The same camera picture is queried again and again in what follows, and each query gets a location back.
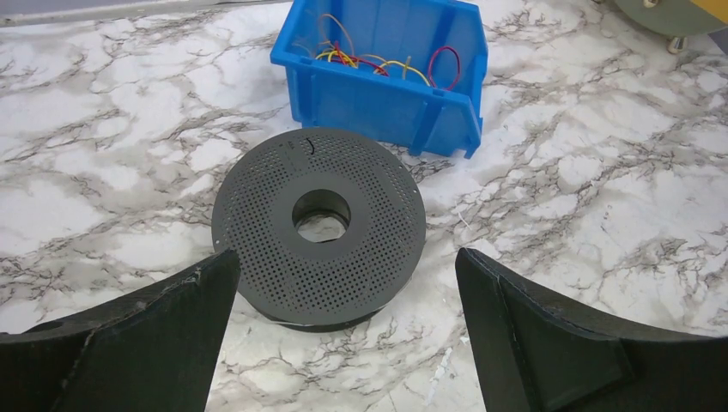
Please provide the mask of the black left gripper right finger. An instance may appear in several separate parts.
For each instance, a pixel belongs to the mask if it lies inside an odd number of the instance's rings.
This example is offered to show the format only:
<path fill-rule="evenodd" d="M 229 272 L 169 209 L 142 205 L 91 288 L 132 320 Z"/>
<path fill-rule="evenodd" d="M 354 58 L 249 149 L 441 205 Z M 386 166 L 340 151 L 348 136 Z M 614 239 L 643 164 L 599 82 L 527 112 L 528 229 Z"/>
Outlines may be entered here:
<path fill-rule="evenodd" d="M 726 410 L 725 337 L 601 312 L 475 249 L 455 270 L 487 410 Z"/>

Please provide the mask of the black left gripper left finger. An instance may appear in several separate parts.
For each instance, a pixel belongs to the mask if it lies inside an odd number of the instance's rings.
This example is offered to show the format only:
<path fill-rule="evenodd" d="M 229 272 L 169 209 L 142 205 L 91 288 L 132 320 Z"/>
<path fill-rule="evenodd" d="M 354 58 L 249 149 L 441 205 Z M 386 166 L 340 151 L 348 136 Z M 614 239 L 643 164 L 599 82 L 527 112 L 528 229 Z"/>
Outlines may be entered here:
<path fill-rule="evenodd" d="M 1 335 L 4 411 L 202 411 L 240 278 L 224 251 L 87 310 Z"/>

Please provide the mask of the dark grey perforated spool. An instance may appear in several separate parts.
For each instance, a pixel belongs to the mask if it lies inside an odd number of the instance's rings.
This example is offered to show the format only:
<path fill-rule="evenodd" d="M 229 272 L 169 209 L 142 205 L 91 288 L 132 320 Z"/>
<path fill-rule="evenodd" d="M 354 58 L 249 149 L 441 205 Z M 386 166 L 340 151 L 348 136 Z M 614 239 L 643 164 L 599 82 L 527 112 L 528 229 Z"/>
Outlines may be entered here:
<path fill-rule="evenodd" d="M 267 319 L 312 333 L 369 320 L 410 281 L 426 243 L 416 182 L 374 140 L 312 127 L 244 154 L 217 192 L 216 251 L 240 261 L 239 293 Z"/>

